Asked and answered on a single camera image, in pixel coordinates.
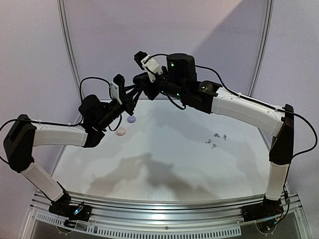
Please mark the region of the black earbud charging case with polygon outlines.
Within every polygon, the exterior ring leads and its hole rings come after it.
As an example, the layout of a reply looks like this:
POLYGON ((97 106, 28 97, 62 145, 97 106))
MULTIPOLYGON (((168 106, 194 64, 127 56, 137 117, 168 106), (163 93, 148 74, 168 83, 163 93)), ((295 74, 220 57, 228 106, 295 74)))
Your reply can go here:
POLYGON ((138 74, 133 77, 133 84, 138 87, 143 87, 149 81, 148 74, 146 72, 138 74))

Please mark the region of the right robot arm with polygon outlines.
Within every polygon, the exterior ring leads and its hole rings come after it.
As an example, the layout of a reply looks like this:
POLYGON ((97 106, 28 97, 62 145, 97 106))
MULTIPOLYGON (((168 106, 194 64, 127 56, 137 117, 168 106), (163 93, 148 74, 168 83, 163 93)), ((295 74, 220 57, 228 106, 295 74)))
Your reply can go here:
POLYGON ((241 208, 244 221, 281 216, 283 206, 280 197, 287 195, 285 182, 294 150, 294 109, 290 105, 276 107, 234 92, 223 82, 198 81, 195 59, 184 53, 166 56, 167 67, 161 66, 154 55, 145 52, 135 55, 139 67, 146 71, 149 83, 144 90, 150 100, 158 94, 167 96, 170 102, 180 100, 180 110, 191 107, 207 114, 217 114, 245 122, 268 132, 273 141, 269 152, 270 169, 263 201, 241 208))

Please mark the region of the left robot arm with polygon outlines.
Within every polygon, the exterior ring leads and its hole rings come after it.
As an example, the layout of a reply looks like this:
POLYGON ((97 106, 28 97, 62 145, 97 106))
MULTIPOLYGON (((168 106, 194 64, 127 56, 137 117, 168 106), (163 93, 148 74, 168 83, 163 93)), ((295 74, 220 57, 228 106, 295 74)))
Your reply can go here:
POLYGON ((109 103, 101 102, 96 95, 83 99, 79 107, 83 121, 79 124, 39 122, 31 120, 28 115, 20 115, 13 120, 3 141, 9 167, 43 193, 50 201, 50 213, 70 221, 89 221, 92 207, 85 202, 73 203, 63 186, 34 160, 33 148, 42 145, 96 147, 109 125, 123 112, 133 115, 141 93, 141 86, 120 87, 112 83, 113 99, 109 103))

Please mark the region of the purple earbud charging case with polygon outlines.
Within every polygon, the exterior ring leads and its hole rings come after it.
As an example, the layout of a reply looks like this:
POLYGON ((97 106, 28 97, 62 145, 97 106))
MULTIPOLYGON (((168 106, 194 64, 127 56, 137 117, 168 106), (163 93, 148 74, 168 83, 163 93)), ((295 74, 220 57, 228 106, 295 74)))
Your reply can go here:
POLYGON ((127 122, 128 123, 134 123, 136 121, 136 117, 135 116, 128 116, 127 117, 127 122))

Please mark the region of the pink earbud charging case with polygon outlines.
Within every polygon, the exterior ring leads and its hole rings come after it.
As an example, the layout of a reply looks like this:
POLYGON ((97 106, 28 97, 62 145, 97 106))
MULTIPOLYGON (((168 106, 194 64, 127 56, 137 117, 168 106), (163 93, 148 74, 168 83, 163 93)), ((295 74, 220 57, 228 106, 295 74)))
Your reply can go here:
POLYGON ((116 134, 118 136, 123 136, 126 134, 126 129, 124 127, 119 127, 117 130, 116 130, 116 134))

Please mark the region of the aluminium left corner post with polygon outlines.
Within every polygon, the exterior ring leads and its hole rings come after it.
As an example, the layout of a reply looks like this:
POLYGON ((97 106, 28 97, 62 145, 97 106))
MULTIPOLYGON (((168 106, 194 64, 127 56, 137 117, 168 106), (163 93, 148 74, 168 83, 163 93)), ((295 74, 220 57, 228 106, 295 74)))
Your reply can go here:
POLYGON ((62 35, 63 40, 65 44, 65 49, 69 61, 70 70, 72 73, 73 81, 77 90, 77 93, 79 97, 81 96, 81 90, 80 90, 80 76, 77 69, 77 64, 75 60, 75 55, 73 51, 69 26, 68 26, 68 20, 67 20, 67 14, 66 14, 66 1, 65 0, 57 0, 57 6, 58 6, 58 12, 59 12, 59 18, 60 18, 60 24, 62 29, 62 35))

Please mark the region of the aluminium corner post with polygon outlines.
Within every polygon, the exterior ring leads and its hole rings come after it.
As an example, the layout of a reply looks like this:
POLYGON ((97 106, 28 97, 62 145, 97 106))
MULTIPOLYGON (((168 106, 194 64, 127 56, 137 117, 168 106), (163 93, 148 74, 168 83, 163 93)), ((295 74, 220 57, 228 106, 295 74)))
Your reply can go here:
POLYGON ((62 29, 62 35, 63 40, 65 44, 65 49, 69 61, 70 70, 72 73, 73 81, 77 90, 77 93, 79 97, 81 96, 81 90, 80 90, 80 76, 77 69, 77 64, 75 60, 75 55, 73 51, 69 26, 68 26, 68 20, 67 20, 67 14, 66 14, 66 1, 65 0, 57 0, 57 6, 58 6, 58 12, 59 12, 59 18, 60 18, 60 24, 62 29))
POLYGON ((259 43, 259 48, 258 48, 257 60, 256 60, 255 66, 254 66, 252 80, 251 80, 250 86, 248 88, 248 96, 250 96, 250 97, 252 97, 254 92, 255 92, 258 77, 259 77, 262 63, 263 63, 263 59, 265 56, 267 41, 268 41, 269 32, 270 32, 271 20, 272 20, 273 7, 274 7, 274 1, 267 0, 265 14, 264 14, 264 20, 263 20, 263 25, 262 25, 261 38, 260 38, 260 43, 259 43))

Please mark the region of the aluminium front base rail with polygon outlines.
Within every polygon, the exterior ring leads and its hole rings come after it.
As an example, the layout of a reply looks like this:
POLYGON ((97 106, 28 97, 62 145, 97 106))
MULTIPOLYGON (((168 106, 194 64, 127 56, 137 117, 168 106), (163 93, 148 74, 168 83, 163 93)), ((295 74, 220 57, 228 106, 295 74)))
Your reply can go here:
POLYGON ((246 221, 241 208, 260 203, 262 195, 219 201, 148 202, 72 193, 92 207, 87 222, 68 224, 51 214, 49 201, 36 192, 30 203, 23 239, 310 239, 299 196, 290 195, 284 219, 246 221))

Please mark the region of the aluminium right corner post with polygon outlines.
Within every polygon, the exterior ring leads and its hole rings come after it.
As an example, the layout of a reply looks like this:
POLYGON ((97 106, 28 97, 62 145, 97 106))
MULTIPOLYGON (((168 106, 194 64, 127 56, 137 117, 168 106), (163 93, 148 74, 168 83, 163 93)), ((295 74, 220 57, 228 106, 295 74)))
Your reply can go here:
POLYGON ((248 88, 248 96, 250 96, 250 97, 252 97, 254 92, 255 92, 258 77, 259 77, 262 63, 263 63, 263 59, 265 56, 267 41, 268 41, 269 32, 270 32, 271 20, 272 20, 273 7, 274 7, 274 1, 267 0, 265 14, 264 14, 264 20, 263 20, 263 25, 262 25, 261 38, 260 38, 260 43, 259 43, 259 48, 258 48, 257 60, 256 60, 255 66, 254 66, 252 80, 251 80, 250 86, 248 88))

